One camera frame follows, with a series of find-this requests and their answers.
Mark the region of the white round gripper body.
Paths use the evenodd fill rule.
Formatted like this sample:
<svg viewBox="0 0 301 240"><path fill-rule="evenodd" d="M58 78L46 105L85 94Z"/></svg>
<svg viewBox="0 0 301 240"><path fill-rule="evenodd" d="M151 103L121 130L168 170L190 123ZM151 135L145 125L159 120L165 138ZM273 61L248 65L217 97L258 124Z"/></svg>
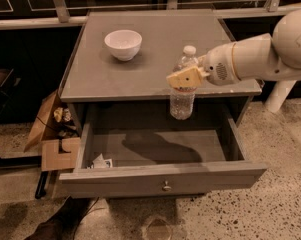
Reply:
<svg viewBox="0 0 301 240"><path fill-rule="evenodd" d="M207 81L213 85L223 86L239 81L233 65L233 48L235 43L217 46L210 50L204 59L204 70L209 74Z"/></svg>

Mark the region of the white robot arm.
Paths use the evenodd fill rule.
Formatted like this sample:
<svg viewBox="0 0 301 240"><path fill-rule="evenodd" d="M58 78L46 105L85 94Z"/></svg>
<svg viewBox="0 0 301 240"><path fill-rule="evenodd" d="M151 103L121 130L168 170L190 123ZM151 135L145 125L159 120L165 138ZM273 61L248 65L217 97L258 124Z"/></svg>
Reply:
<svg viewBox="0 0 301 240"><path fill-rule="evenodd" d="M223 86L256 79L273 81L274 90L266 108L275 113L283 105L294 84L301 81L301 10L285 15L274 31L211 49L167 77L173 88L198 87L203 81Z"/></svg>

